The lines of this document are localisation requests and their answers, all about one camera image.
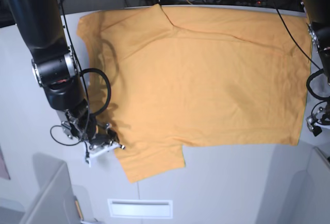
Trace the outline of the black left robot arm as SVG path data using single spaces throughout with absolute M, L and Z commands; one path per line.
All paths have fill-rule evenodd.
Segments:
M 311 111 L 307 117 L 307 128 L 314 136 L 322 132 L 322 128 L 329 128 L 329 97 L 316 94 L 310 87 L 310 83 L 321 75 L 326 77 L 329 83 L 329 0 L 301 0 L 308 17 L 308 31 L 312 42 L 317 48 L 322 68 L 311 74 L 306 82 L 308 92 L 312 97 L 325 103 L 324 108 L 317 112 Z

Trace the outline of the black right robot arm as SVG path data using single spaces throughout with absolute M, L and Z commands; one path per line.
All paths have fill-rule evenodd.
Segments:
M 69 138 L 84 143 L 87 151 L 124 149 L 111 125 L 96 119 L 107 109 L 109 100 L 99 110 L 91 111 L 84 75 L 100 75 L 107 89 L 111 88 L 110 81 L 99 69 L 80 68 L 58 1 L 7 0 L 31 53 L 35 79 L 50 107 L 57 111 L 61 127 Z

